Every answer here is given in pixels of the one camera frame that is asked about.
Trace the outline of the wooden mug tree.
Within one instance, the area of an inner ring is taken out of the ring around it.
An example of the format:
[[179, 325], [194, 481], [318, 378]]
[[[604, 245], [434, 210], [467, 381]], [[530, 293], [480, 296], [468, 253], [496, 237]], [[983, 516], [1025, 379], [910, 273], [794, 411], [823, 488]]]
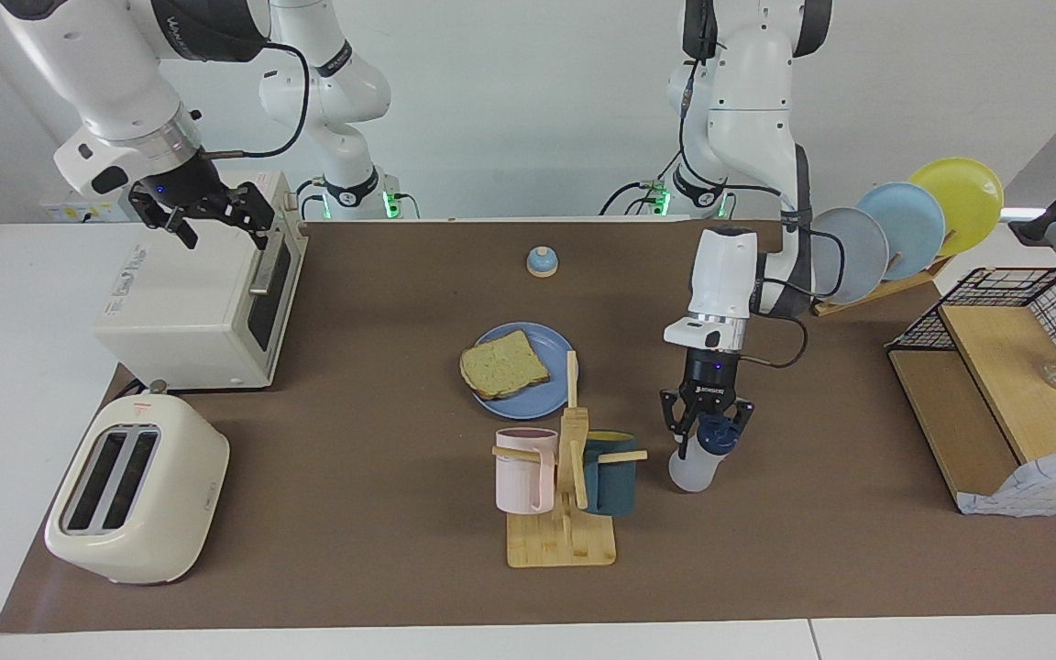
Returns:
[[[608, 567], [617, 559], [612, 518], [589, 514], [583, 475], [583, 451], [590, 431], [589, 413], [578, 404], [578, 356], [568, 354], [568, 401], [557, 447], [555, 506], [538, 515], [506, 514], [506, 558], [512, 568]], [[492, 446], [491, 455], [532, 459], [527, 452]], [[642, 461], [644, 450], [600, 456], [598, 461]]]

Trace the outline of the light blue plate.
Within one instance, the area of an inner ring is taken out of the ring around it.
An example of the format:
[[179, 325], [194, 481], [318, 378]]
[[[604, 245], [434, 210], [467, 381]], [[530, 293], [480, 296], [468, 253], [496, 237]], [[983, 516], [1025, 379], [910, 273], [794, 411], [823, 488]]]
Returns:
[[941, 205], [925, 189], [910, 182], [876, 185], [855, 208], [872, 216], [887, 239], [886, 281], [909, 279], [934, 263], [946, 225]]

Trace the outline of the white patterned cloth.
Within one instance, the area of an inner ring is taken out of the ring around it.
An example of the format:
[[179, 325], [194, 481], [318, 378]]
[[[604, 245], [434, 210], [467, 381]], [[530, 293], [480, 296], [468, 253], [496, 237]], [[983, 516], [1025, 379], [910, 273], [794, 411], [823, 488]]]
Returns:
[[1014, 469], [993, 494], [961, 491], [954, 501], [962, 514], [1018, 518], [1056, 515], [1056, 454]]

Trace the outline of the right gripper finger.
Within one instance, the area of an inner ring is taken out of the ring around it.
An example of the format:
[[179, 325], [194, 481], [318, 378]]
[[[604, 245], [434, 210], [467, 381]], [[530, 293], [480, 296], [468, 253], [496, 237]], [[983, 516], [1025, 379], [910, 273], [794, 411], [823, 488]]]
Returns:
[[275, 209], [252, 182], [244, 182], [224, 192], [219, 221], [244, 231], [258, 250], [264, 250], [269, 243]]
[[149, 229], [159, 229], [177, 237], [184, 246], [193, 250], [197, 247], [197, 234], [180, 213], [169, 213], [159, 203], [133, 203], [136, 215]]

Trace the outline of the white wall socket box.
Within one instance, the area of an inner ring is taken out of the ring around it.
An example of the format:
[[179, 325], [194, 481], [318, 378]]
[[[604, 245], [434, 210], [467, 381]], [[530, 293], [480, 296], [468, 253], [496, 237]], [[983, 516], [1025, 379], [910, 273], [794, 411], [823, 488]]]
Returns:
[[51, 185], [40, 200], [48, 220], [58, 223], [131, 223], [138, 220], [120, 192], [102, 199], [84, 197], [70, 184]]

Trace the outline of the wooden shelf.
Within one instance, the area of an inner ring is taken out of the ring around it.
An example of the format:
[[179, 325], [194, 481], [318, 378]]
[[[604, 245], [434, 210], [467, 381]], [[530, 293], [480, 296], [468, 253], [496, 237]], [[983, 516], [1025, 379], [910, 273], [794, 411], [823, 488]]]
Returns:
[[942, 306], [951, 351], [887, 352], [954, 496], [993, 494], [1014, 469], [1056, 454], [1056, 354], [1026, 308]]

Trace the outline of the grey plate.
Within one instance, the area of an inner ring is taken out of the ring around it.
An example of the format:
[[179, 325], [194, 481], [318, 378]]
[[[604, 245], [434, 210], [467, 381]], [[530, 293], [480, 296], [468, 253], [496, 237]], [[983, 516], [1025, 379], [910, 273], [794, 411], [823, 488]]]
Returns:
[[818, 300], [850, 304], [876, 288], [891, 252], [873, 216], [853, 206], [838, 206], [810, 223], [810, 259]]

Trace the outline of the yellow plate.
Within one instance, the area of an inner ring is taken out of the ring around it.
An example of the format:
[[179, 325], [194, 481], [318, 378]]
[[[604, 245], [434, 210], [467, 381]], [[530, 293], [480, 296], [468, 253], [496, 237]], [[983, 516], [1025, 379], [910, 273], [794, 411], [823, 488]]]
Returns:
[[944, 238], [938, 256], [951, 258], [984, 242], [1000, 222], [1003, 184], [980, 161], [965, 156], [936, 159], [907, 180], [930, 193], [941, 206]]

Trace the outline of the slice of toast bread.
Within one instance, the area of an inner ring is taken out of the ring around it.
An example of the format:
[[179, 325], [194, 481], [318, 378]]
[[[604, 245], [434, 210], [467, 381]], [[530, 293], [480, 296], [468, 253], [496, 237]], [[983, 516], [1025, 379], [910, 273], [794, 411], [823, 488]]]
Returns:
[[483, 401], [503, 400], [528, 386], [552, 380], [552, 373], [523, 329], [465, 350], [458, 370], [465, 383]]

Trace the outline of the brown table mat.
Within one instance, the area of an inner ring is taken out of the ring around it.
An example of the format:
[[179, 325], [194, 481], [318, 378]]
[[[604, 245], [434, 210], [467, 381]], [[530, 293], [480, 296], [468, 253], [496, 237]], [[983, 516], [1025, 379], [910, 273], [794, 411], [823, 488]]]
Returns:
[[[193, 394], [231, 458], [175, 584], [115, 585], [35, 540], [0, 631], [514, 625], [1056, 612], [1056, 515], [961, 515], [884, 350], [922, 287], [809, 319], [699, 494], [670, 483], [659, 392], [684, 352], [700, 223], [315, 225], [274, 386]], [[552, 247], [557, 274], [525, 258]], [[496, 325], [560, 331], [599, 429], [649, 452], [611, 566], [512, 569], [496, 431], [458, 375]]]

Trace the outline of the squeeze bottle with blue cap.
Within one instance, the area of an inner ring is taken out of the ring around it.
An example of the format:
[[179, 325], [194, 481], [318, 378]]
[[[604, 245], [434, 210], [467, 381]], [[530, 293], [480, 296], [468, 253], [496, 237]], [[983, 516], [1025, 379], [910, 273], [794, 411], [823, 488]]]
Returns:
[[685, 492], [701, 492], [717, 468], [738, 445], [737, 423], [724, 416], [701, 414], [695, 430], [670, 455], [670, 478]]

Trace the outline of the dark teal mug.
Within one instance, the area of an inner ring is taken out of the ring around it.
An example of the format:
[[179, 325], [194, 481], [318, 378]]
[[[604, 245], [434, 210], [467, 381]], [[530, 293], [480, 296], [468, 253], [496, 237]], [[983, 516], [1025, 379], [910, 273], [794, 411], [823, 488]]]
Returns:
[[636, 463], [601, 464], [602, 456], [638, 450], [636, 437], [629, 432], [590, 430], [583, 451], [583, 475], [588, 506], [584, 511], [593, 515], [620, 517], [634, 509], [634, 477]]

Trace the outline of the cream two-slot toaster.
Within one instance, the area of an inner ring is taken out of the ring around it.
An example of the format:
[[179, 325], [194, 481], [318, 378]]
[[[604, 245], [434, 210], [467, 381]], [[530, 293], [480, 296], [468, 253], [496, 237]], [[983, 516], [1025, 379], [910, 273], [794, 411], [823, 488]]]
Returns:
[[200, 558], [229, 458], [226, 436], [180, 397], [110, 401], [72, 456], [43, 543], [117, 584], [175, 581]]

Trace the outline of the wooden plate rack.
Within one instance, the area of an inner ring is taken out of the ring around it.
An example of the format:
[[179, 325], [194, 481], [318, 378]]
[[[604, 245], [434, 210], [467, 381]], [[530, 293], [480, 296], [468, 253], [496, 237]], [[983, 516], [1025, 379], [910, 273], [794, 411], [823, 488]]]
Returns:
[[905, 290], [910, 290], [914, 287], [922, 287], [923, 284], [931, 283], [935, 280], [935, 276], [942, 272], [943, 269], [953, 262], [953, 259], [954, 256], [947, 256], [947, 258], [936, 258], [929, 267], [923, 269], [923, 271], [919, 274], [914, 274], [906, 279], [881, 281], [874, 290], [856, 302], [846, 304], [813, 302], [813, 304], [810, 305], [809, 312], [813, 314], [813, 316], [827, 316], [827, 314], [836, 314], [837, 312], [853, 309], [855, 306], [868, 304], [872, 301], [881, 300], [881, 298], [897, 295], [897, 293], [904, 293]]

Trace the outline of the white toaster oven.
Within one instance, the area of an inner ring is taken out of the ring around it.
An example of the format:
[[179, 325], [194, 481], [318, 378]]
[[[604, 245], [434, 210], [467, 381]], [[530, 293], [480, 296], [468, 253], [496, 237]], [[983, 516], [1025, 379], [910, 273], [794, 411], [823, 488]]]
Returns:
[[192, 221], [192, 249], [167, 231], [143, 231], [92, 326], [134, 379], [176, 391], [275, 380], [309, 239], [281, 171], [231, 170], [224, 181], [251, 182], [271, 204], [267, 246], [216, 220]]

